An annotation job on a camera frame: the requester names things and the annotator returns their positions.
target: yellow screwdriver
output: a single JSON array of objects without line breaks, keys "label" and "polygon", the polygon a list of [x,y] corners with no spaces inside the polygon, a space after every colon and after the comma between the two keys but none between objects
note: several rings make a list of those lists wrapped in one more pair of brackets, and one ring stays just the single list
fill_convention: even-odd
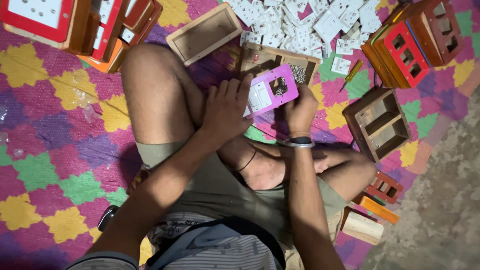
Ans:
[{"label": "yellow screwdriver", "polygon": [[340,89],[339,93],[342,92],[342,90],[345,88],[347,83],[351,82],[353,79],[353,76],[357,74],[361,66],[363,65],[363,60],[359,60],[352,68],[352,71],[348,74],[348,76],[345,78],[345,83],[342,86],[342,89]]}]

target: pile of screws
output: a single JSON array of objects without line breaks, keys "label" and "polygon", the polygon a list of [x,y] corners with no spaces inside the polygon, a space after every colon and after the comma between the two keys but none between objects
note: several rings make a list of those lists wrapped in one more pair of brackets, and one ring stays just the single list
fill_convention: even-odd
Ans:
[{"label": "pile of screws", "polygon": [[[292,70],[293,80],[295,80],[295,82],[298,83],[298,84],[302,84],[303,82],[305,82],[305,69],[301,68],[300,66],[297,66],[297,65],[292,65],[290,63],[288,65],[290,66],[290,69]],[[278,88],[275,91],[275,96],[276,97],[285,94],[285,92],[287,91],[287,84],[285,83],[285,79],[283,77],[280,78],[280,83],[279,84],[280,85],[278,86]]]}]

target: concrete floor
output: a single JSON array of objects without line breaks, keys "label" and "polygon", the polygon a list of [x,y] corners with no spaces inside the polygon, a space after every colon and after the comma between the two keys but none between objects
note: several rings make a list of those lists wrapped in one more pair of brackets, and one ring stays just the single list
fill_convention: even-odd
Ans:
[{"label": "concrete floor", "polygon": [[480,87],[406,192],[363,270],[480,270]]}]

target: shorts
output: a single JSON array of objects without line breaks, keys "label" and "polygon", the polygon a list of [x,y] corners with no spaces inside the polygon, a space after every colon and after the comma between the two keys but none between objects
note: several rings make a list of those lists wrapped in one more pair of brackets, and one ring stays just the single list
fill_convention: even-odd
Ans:
[{"label": "shorts", "polygon": [[[186,142],[145,145],[137,143],[144,164],[153,168],[173,155]],[[327,218],[347,204],[317,177]],[[293,247],[288,215],[288,183],[274,189],[253,191],[243,186],[215,153],[194,174],[169,212],[197,213],[214,219],[238,216],[252,221],[289,248]]]}]

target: colorful mat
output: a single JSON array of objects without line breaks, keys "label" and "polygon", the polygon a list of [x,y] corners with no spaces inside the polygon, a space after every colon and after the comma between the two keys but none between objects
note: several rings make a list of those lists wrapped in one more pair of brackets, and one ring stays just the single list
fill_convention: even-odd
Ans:
[{"label": "colorful mat", "polygon": [[[163,45],[166,35],[218,5],[216,0],[160,3],[163,14],[146,42]],[[480,83],[479,3],[452,3],[465,47],[447,67],[431,69],[416,88],[398,90],[413,140],[378,165],[405,190],[423,172],[450,122],[465,117],[468,97]],[[395,5],[382,0],[380,18]],[[200,87],[234,77],[237,44],[233,40],[189,68]],[[333,56],[320,66],[312,89],[320,101],[312,134],[317,141],[349,143],[352,135],[341,112],[373,86],[373,68],[364,65],[338,94],[344,76],[330,71]],[[345,58],[366,61],[360,50]],[[110,204],[123,203],[141,164],[120,76],[100,73],[73,55],[4,30],[0,65],[0,116],[2,108],[8,110],[0,124],[0,132],[8,134],[6,146],[0,146],[0,265],[61,269],[99,236],[100,215]],[[257,117],[248,136],[263,142],[285,136],[284,124],[274,118],[273,112]],[[342,233],[336,244],[348,270],[360,267],[370,247]],[[151,253],[144,241],[140,263]]]}]

